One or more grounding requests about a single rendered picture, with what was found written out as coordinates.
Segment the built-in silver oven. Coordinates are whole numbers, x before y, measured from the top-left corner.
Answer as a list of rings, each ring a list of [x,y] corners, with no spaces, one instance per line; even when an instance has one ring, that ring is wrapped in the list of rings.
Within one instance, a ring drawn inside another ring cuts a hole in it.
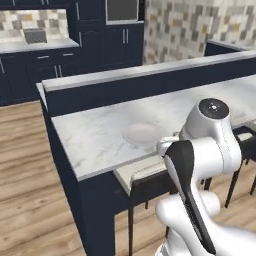
[[[139,0],[105,0],[106,22],[118,24],[138,21]]]

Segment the navy island with marble top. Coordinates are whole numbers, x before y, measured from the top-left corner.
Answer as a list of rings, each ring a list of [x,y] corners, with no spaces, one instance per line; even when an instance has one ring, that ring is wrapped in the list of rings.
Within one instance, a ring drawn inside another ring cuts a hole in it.
[[[45,80],[37,85],[55,166],[87,256],[115,256],[115,215],[127,206],[114,169],[154,154],[124,130],[181,130],[202,98],[256,119],[256,50]]]

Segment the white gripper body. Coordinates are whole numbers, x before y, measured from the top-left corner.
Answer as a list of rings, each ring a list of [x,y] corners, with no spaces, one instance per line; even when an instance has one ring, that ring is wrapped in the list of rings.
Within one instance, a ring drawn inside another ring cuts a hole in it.
[[[178,136],[167,136],[163,137],[160,141],[156,144],[157,153],[160,156],[164,156],[167,149],[171,146],[172,143],[179,141]]]

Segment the navy counter with grey top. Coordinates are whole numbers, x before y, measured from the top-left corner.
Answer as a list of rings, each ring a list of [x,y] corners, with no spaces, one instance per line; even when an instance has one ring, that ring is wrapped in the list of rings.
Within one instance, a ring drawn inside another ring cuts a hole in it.
[[[239,46],[221,41],[209,40],[205,47],[205,56],[214,56],[241,51],[256,50],[256,47]]]

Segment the black chair with white cushion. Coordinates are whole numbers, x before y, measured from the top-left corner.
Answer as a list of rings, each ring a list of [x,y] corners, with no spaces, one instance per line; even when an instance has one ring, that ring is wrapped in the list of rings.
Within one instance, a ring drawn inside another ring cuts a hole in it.
[[[119,167],[114,175],[128,196],[129,256],[132,256],[134,207],[144,203],[148,208],[151,199],[165,193],[175,194],[177,189],[163,158],[157,155]]]
[[[244,161],[246,164],[248,164],[250,160],[256,161],[256,132],[247,126],[241,126],[234,129],[233,133],[241,148],[242,161]],[[239,174],[240,169],[235,171],[233,174],[225,207],[229,206]]]

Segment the navy base cupboard run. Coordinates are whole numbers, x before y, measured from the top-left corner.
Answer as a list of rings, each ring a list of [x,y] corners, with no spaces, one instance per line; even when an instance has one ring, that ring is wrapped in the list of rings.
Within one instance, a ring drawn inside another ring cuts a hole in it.
[[[75,41],[0,43],[0,107],[38,99],[36,84],[76,73],[80,47]]]

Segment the navy wall cupboard run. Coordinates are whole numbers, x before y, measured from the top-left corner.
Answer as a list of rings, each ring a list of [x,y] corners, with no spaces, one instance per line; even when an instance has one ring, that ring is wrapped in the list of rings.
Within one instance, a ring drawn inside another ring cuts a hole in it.
[[[69,0],[0,0],[0,10],[65,8]]]

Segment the tall navy cupboard unit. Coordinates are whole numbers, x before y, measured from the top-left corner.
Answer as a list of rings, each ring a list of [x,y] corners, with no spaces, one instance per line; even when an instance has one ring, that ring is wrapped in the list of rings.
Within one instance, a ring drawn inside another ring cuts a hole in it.
[[[139,0],[137,22],[108,24],[105,0],[69,0],[69,36],[81,48],[82,73],[142,64],[144,9]]]

